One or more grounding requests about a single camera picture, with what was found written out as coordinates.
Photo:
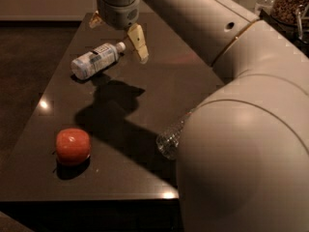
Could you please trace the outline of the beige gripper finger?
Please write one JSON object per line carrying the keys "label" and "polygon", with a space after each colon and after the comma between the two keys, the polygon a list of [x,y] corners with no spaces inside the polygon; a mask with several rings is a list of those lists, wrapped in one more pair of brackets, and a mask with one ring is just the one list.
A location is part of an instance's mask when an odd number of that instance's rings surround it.
{"label": "beige gripper finger", "polygon": [[139,62],[146,64],[149,59],[149,51],[147,48],[142,26],[138,23],[132,24],[126,32],[134,51],[137,53]]}
{"label": "beige gripper finger", "polygon": [[98,11],[95,11],[89,21],[89,27],[91,29],[94,29],[96,27],[99,27],[103,24],[103,20],[102,18],[100,17]]}

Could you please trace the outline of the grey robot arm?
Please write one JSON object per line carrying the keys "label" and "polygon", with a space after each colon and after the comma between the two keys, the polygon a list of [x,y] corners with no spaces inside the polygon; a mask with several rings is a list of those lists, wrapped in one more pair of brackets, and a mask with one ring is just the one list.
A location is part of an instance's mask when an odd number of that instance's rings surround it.
{"label": "grey robot arm", "polygon": [[309,232],[309,63],[232,0],[97,0],[122,29],[150,6],[222,79],[184,124],[184,232]]}

